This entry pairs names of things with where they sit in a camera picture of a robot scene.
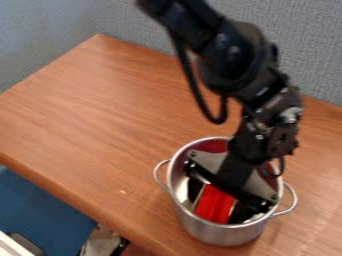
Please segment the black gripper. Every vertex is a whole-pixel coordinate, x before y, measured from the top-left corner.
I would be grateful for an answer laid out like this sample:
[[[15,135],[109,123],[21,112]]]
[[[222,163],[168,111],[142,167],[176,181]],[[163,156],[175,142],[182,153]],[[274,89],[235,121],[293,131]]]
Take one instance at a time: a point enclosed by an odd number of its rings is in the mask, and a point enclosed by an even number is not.
[[[242,150],[234,146],[222,153],[191,149],[187,157],[183,171],[188,176],[187,198],[191,212],[195,211],[207,185],[230,195],[228,224],[244,223],[264,214],[278,203],[278,191],[268,182],[278,175],[264,168],[271,160],[264,152]]]

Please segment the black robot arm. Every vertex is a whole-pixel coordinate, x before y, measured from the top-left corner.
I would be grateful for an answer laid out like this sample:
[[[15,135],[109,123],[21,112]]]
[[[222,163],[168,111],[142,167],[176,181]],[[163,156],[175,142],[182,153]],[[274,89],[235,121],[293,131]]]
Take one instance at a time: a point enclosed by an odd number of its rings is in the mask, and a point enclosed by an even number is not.
[[[227,149],[188,153],[194,213],[218,224],[240,224],[279,202],[268,180],[283,174],[283,161],[298,147],[303,103],[279,70],[276,46],[258,27],[224,18],[203,0],[136,0],[164,26],[196,104],[207,120],[227,120],[227,101],[242,104],[242,122]]]

